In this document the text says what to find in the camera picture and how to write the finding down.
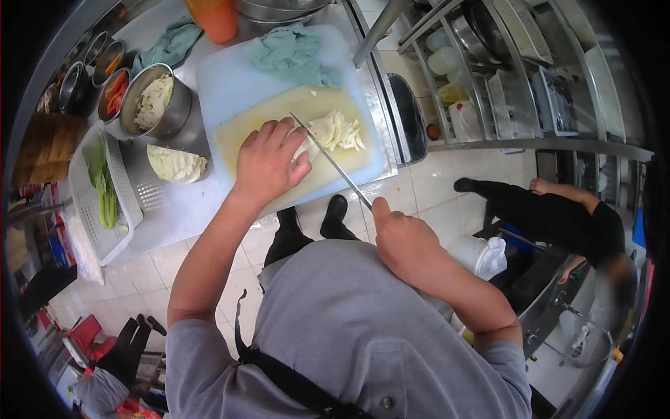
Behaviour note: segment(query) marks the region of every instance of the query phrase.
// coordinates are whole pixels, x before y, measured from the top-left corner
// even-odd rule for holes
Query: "finger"
[[[291,169],[291,174],[289,174],[289,184],[291,187],[297,186],[311,171],[312,164],[308,158],[308,153],[300,153],[300,156],[295,159],[295,167]]]
[[[284,144],[281,145],[281,151],[285,155],[293,157],[297,149],[305,141],[305,138],[307,138],[307,130],[303,127],[296,129],[284,140]]]
[[[382,197],[373,201],[373,219],[375,220],[375,227],[379,231],[379,227],[384,221],[391,216],[391,207],[389,203]]]
[[[282,119],[275,127],[275,130],[272,131],[272,134],[270,134],[270,138],[267,140],[267,145],[270,145],[274,149],[279,149],[284,142],[286,135],[289,135],[289,131],[293,129],[294,125],[293,118],[286,117]]]
[[[249,134],[249,136],[245,140],[245,142],[242,143],[242,146],[240,148],[251,147],[256,142],[257,138],[258,138],[258,131],[252,131],[251,134]]]
[[[264,144],[267,142],[267,140],[270,138],[270,135],[272,134],[272,131],[275,130],[277,124],[278,122],[274,120],[264,123],[258,132],[258,138],[256,139],[255,143]]]

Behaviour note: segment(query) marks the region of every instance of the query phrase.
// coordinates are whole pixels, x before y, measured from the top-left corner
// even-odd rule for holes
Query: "knife blade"
[[[358,195],[358,197],[359,197],[360,200],[365,204],[365,206],[367,206],[368,209],[369,209],[370,211],[372,211],[372,210],[373,210],[373,205],[372,205],[372,203],[371,203],[370,200],[363,194],[363,192],[360,191],[360,189],[356,186],[356,184],[354,183],[354,181],[351,180],[351,178],[350,178],[350,177],[346,174],[346,172],[340,167],[340,165],[337,164],[337,163],[335,162],[335,160],[333,160],[333,157],[330,156],[330,154],[326,151],[326,149],[324,148],[324,146],[322,146],[321,143],[320,143],[319,141],[317,141],[316,138],[314,138],[314,136],[312,135],[312,132],[305,126],[305,124],[303,124],[302,122],[300,122],[300,120],[293,114],[293,112],[289,112],[289,113],[291,114],[291,116],[293,117],[293,119],[295,119],[295,121],[298,122],[298,123],[300,124],[301,127],[303,127],[304,129],[307,129],[307,136],[312,140],[312,142],[314,142],[314,143],[316,144],[317,147],[319,147],[319,150],[321,150],[321,152],[324,154],[324,156],[326,157],[326,159],[328,159],[328,161],[330,162],[330,164],[333,165],[333,167],[335,168],[335,170],[338,171],[338,173],[339,173],[340,176],[346,181],[346,183],[349,184],[349,187],[350,187],[351,189],[354,190],[354,192],[356,193],[356,195]]]

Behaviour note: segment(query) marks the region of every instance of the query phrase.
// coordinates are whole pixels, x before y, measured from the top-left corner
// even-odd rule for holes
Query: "green vegetable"
[[[91,141],[91,144],[84,146],[82,154],[88,168],[88,179],[98,192],[100,224],[103,228],[113,229],[118,216],[117,193],[114,191],[107,167],[106,140],[102,135],[98,135]]]

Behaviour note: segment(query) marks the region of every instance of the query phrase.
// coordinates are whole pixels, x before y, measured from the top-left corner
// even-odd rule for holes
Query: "black apron strap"
[[[245,288],[242,296],[237,300],[237,312],[235,313],[235,347],[242,364],[256,365],[287,396],[320,416],[333,419],[374,419],[353,403],[343,404],[321,387],[312,383],[307,377],[284,365],[281,361],[260,352],[258,349],[247,347],[242,341],[240,332],[241,301],[246,296],[247,289]]]

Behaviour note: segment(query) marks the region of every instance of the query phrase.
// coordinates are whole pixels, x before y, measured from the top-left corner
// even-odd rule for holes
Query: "shirt button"
[[[392,397],[384,397],[380,404],[384,409],[390,409],[395,405],[395,400]]]

